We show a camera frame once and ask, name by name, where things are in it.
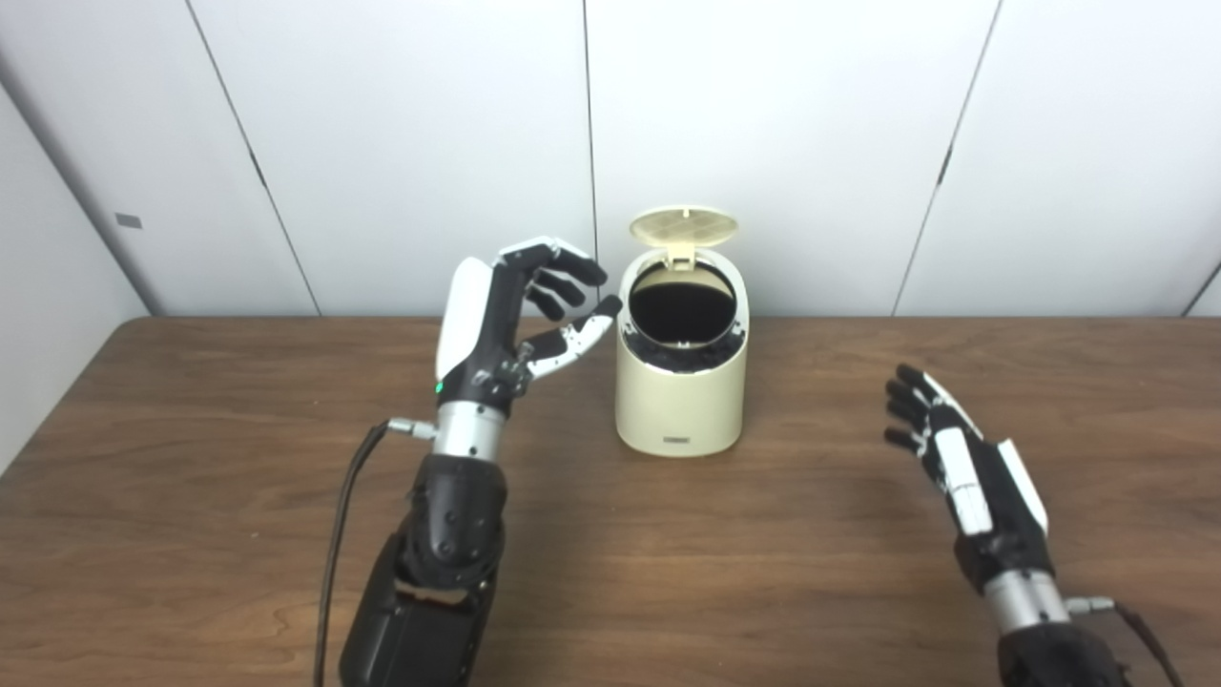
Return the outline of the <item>white and black right hand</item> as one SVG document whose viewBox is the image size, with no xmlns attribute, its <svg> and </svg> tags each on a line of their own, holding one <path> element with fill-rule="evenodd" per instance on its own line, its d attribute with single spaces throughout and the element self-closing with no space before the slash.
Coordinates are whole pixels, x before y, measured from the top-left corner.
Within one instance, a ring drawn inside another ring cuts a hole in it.
<svg viewBox="0 0 1221 687">
<path fill-rule="evenodd" d="M 941 491 L 958 527 L 952 552 L 973 591 L 1002 574 L 1053 575 L 1046 509 L 1013 441 L 987 438 L 924 370 L 897 364 L 885 390 L 888 412 L 906 426 L 886 427 L 884 439 L 907 449 Z"/>
</svg>

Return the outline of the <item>white and black left hand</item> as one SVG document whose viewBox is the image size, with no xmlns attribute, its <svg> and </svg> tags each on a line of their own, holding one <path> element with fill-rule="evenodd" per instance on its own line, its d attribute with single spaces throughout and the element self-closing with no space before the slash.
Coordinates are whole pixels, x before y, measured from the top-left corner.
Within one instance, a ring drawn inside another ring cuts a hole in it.
<svg viewBox="0 0 1221 687">
<path fill-rule="evenodd" d="M 490 262 L 463 260 L 442 317 L 437 405 L 471 401 L 510 416 L 535 379 L 575 364 L 615 325 L 615 295 L 567 322 L 567 310 L 586 303 L 584 288 L 607 281 L 593 257 L 558 238 L 519 242 Z"/>
</svg>

